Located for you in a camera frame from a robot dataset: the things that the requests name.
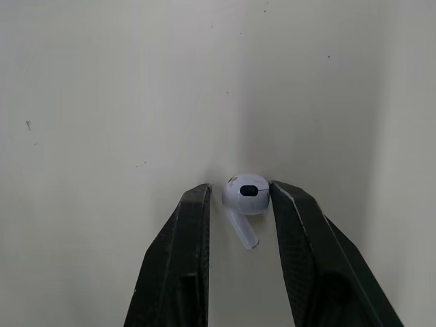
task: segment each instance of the earbud stem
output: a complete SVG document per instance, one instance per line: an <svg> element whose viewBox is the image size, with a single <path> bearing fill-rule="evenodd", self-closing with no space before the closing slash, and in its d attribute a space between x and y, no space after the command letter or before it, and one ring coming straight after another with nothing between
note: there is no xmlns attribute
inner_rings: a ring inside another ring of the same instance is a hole
<svg viewBox="0 0 436 327"><path fill-rule="evenodd" d="M259 238L251 228L247 217L229 208L226 208L225 211L240 241L244 244L244 247L248 250L257 247L259 245Z"/></svg>

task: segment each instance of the white wall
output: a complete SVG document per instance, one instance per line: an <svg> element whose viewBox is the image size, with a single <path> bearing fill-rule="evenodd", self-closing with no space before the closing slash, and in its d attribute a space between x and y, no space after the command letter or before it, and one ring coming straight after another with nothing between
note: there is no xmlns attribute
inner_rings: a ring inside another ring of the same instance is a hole
<svg viewBox="0 0 436 327"><path fill-rule="evenodd" d="M0 324L122 326L207 181L210 326L292 326L271 213L251 252L219 215L254 172L313 194L433 326L435 28L431 0L2 1Z"/></svg>

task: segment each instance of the white earbud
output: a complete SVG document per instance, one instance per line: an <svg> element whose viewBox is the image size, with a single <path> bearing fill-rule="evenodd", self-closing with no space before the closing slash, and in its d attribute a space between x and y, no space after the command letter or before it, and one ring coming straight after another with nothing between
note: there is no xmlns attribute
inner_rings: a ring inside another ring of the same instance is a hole
<svg viewBox="0 0 436 327"><path fill-rule="evenodd" d="M270 202L270 187L261 176L236 175L227 183L223 191L224 210L240 241L247 249L254 249L259 238L253 231L245 215L263 213Z"/></svg>

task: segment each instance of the earbud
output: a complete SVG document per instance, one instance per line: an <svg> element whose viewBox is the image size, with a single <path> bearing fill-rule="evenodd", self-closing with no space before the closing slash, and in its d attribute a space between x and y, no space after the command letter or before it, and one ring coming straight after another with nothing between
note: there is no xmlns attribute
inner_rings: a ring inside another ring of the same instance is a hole
<svg viewBox="0 0 436 327"><path fill-rule="evenodd" d="M240 241L247 249L259 245L259 238L245 215L263 213L270 202L268 182L261 176L244 174L230 179L223 191L223 205Z"/></svg>

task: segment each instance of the wireless earbud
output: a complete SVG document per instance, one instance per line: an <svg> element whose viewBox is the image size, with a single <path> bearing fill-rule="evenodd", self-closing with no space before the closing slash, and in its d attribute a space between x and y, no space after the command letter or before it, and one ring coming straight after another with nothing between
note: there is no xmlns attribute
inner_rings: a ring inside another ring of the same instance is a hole
<svg viewBox="0 0 436 327"><path fill-rule="evenodd" d="M254 249L259 238L253 231L245 215L263 213L270 202L270 187L261 176L236 175L227 183L223 191L223 205L240 241L247 249Z"/></svg>

